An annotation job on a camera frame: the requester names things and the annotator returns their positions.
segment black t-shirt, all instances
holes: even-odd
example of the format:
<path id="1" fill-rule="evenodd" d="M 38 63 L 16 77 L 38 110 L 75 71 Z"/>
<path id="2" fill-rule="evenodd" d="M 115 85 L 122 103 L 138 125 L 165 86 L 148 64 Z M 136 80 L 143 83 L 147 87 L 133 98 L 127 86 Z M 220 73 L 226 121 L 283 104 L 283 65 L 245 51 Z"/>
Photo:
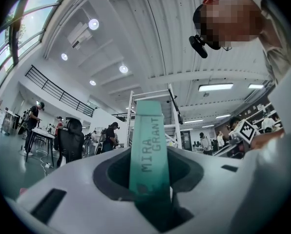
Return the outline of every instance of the black t-shirt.
<path id="1" fill-rule="evenodd" d="M 30 110 L 29 110 L 29 113 L 30 112 L 33 112 L 33 115 L 38 117 L 38 108 L 37 106 L 33 106 Z M 37 126 L 37 120 L 36 119 L 33 119 L 33 118 L 29 118 L 28 119 L 28 122 L 27 122 L 27 128 L 29 130 L 33 129 L 34 127 Z"/>
<path id="2" fill-rule="evenodd" d="M 108 142 L 108 143 L 113 143 L 113 141 L 110 140 L 110 138 L 115 138 L 114 129 L 112 127 L 109 127 L 106 130 L 105 135 L 106 135 L 105 141 Z"/>

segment fluorescent light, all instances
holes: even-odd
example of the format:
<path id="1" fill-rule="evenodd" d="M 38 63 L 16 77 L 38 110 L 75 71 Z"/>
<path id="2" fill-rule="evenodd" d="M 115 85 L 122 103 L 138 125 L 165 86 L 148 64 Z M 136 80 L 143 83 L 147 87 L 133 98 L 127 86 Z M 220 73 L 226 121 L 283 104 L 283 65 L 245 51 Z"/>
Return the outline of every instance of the fluorescent light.
<path id="1" fill-rule="evenodd" d="M 122 73 L 127 73 L 128 72 L 128 68 L 126 66 L 120 66 L 120 71 Z"/>
<path id="2" fill-rule="evenodd" d="M 222 116 L 217 116 L 216 119 L 218 118 L 224 118 L 224 117 L 229 117 L 230 115 L 222 115 Z"/>
<path id="3" fill-rule="evenodd" d="M 262 89 L 264 87 L 264 85 L 260 85 L 260 84 L 250 84 L 249 88 L 251 89 Z"/>
<path id="4" fill-rule="evenodd" d="M 199 122 L 199 121 L 203 121 L 203 119 L 197 119 L 197 120 L 185 121 L 184 123 L 192 123 L 192 122 Z"/>
<path id="5" fill-rule="evenodd" d="M 63 53 L 63 54 L 61 55 L 61 58 L 62 58 L 63 60 L 67 60 L 67 59 L 68 59 L 68 58 L 67 58 L 67 54 L 64 54 L 64 53 Z"/>
<path id="6" fill-rule="evenodd" d="M 233 83 L 214 84 L 214 85 L 200 85 L 199 91 L 223 90 L 232 88 Z"/>
<path id="7" fill-rule="evenodd" d="M 88 23 L 88 26 L 92 30 L 96 30 L 99 27 L 99 21 L 97 19 L 91 19 Z"/>
<path id="8" fill-rule="evenodd" d="M 204 126 L 204 127 L 202 127 L 202 128 L 213 127 L 213 126 L 215 126 L 215 125 Z"/>

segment black railing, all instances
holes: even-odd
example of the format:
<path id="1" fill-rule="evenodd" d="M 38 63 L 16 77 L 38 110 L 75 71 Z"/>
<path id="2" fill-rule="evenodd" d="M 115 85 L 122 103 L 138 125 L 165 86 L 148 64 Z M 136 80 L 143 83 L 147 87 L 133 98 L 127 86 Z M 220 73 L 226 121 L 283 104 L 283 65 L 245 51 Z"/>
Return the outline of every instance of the black railing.
<path id="1" fill-rule="evenodd" d="M 30 70 L 25 75 L 33 83 L 39 86 L 42 90 L 45 90 L 48 94 L 52 95 L 54 98 L 63 102 L 64 104 L 82 112 L 85 115 L 92 117 L 94 109 L 77 100 L 75 97 L 71 96 L 69 93 L 65 92 L 62 88 L 50 81 L 46 76 L 44 76 L 37 68 L 33 65 Z"/>
<path id="2" fill-rule="evenodd" d="M 122 122 L 126 122 L 128 113 L 114 114 L 113 116 L 116 117 L 117 119 L 121 120 Z M 135 119 L 135 114 L 134 113 L 131 114 L 131 118 L 130 119 Z"/>

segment ceiling light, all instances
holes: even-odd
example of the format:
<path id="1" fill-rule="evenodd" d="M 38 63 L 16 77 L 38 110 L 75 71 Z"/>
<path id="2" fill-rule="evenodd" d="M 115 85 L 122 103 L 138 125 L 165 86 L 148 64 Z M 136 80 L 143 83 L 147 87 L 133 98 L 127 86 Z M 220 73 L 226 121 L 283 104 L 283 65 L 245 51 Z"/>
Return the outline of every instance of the ceiling light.
<path id="1" fill-rule="evenodd" d="M 63 53 L 63 54 L 61 55 L 61 57 L 62 57 L 63 60 L 67 60 L 67 54 L 64 54 L 64 53 Z"/>
<path id="2" fill-rule="evenodd" d="M 127 73 L 128 72 L 128 68 L 126 66 L 120 66 L 120 71 L 122 73 Z"/>
<path id="3" fill-rule="evenodd" d="M 91 19 L 88 23 L 88 26 L 92 30 L 96 30 L 99 27 L 99 21 L 97 19 Z"/>
<path id="4" fill-rule="evenodd" d="M 191 121 L 185 121 L 184 123 L 192 123 L 192 122 L 199 122 L 203 121 L 202 119 L 197 119 L 197 120 L 191 120 Z"/>
<path id="5" fill-rule="evenodd" d="M 214 84 L 214 85 L 200 85 L 199 91 L 223 90 L 232 88 L 233 83 Z"/>
<path id="6" fill-rule="evenodd" d="M 222 116 L 217 116 L 216 119 L 218 118 L 224 118 L 224 117 L 229 117 L 230 115 L 222 115 Z"/>
<path id="7" fill-rule="evenodd" d="M 215 126 L 215 125 L 204 126 L 204 127 L 202 127 L 202 128 L 213 127 L 213 126 Z"/>
<path id="8" fill-rule="evenodd" d="M 262 89 L 264 85 L 259 85 L 259 84 L 250 84 L 249 88 L 251 89 Z"/>

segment white shirt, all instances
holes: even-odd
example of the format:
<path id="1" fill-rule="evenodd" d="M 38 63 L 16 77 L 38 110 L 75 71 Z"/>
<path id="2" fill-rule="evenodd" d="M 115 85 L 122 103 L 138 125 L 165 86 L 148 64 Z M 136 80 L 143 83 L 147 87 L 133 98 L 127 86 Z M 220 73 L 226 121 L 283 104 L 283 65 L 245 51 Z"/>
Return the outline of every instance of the white shirt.
<path id="1" fill-rule="evenodd" d="M 209 139 L 207 137 L 201 138 L 200 142 L 201 142 L 202 149 L 204 151 L 210 151 L 212 149 L 210 141 L 209 141 Z"/>
<path id="2" fill-rule="evenodd" d="M 217 141 L 218 141 L 218 145 L 219 145 L 220 147 L 222 147 L 222 146 L 225 145 L 225 142 L 224 142 L 222 136 L 217 136 Z"/>
<path id="3" fill-rule="evenodd" d="M 275 125 L 275 121 L 272 118 L 266 118 L 262 122 L 262 128 L 265 130 L 266 128 L 272 128 Z"/>
<path id="4" fill-rule="evenodd" d="M 261 9 L 262 15 L 266 19 L 271 20 L 282 46 L 281 48 L 274 47 L 263 38 L 260 38 L 264 49 L 267 70 L 275 83 L 278 84 L 291 67 L 291 44 L 289 44 L 287 41 L 288 38 L 286 36 L 286 31 L 284 30 L 283 25 L 281 25 L 280 21 L 268 8 L 267 1 L 253 1 Z"/>

